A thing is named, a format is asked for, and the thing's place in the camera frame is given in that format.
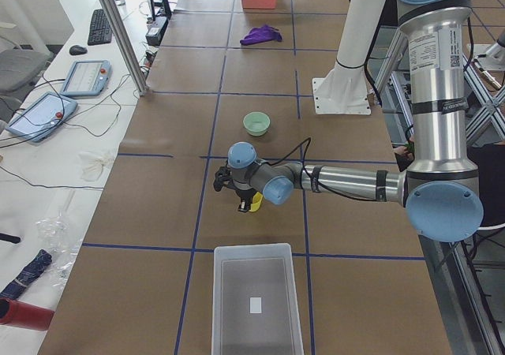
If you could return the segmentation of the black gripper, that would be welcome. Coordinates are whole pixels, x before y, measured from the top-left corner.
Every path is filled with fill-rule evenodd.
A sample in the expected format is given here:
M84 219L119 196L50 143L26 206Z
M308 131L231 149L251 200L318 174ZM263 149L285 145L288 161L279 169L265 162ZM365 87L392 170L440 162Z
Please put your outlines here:
M237 189L236 194L240 198L240 204L238 205L239 212L249 212L253 203L253 197L256 195L255 189L240 190Z

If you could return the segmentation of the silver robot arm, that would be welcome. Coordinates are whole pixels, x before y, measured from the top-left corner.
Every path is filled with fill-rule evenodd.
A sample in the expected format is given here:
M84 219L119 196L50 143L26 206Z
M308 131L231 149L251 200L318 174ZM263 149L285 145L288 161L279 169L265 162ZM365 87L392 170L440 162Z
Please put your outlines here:
M471 0L396 0L398 27L373 86L395 79L396 69L410 71L410 99L404 118L388 119L393 146L413 152L402 172L366 171L325 165L270 163L247 142L228 151L215 174L215 189L233 189L239 210L247 212L260 193L283 204L295 189L329 192L351 200L396 202L406 209L413 228L440 242L458 242L475 234L484 208L478 196L477 165L466 150L465 72L462 26ZM350 0L334 67L312 82L318 114L367 114L368 53L380 33L386 0Z

